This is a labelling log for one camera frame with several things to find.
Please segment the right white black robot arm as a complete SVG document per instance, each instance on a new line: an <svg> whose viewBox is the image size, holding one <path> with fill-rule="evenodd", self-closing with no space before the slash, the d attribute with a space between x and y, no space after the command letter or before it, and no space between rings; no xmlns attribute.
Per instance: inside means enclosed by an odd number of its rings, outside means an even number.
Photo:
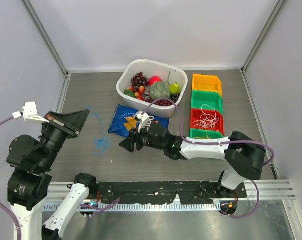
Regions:
<svg viewBox="0 0 302 240"><path fill-rule="evenodd" d="M171 160L196 158L222 160L229 164L218 180L217 193L229 197L245 180L256 181L261 173L266 149L242 134L233 132L230 137L216 139L194 139L173 135L161 124L151 124L148 129L131 130L128 137L119 143L128 152L143 147L163 151Z"/></svg>

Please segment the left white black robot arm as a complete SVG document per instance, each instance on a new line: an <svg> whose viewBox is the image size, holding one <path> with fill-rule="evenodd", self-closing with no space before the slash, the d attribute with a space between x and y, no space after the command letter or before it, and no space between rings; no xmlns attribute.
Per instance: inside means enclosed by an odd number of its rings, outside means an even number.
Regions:
<svg viewBox="0 0 302 240"><path fill-rule="evenodd" d="M96 178L90 174L75 176L68 195L54 214L42 223L42 213L52 177L48 175L65 140L77 138L90 111L68 114L49 111L39 118L38 139L21 135L12 140L6 162L14 168L7 184L7 197L15 216L20 240L60 240L66 226L85 199L97 193Z"/></svg>

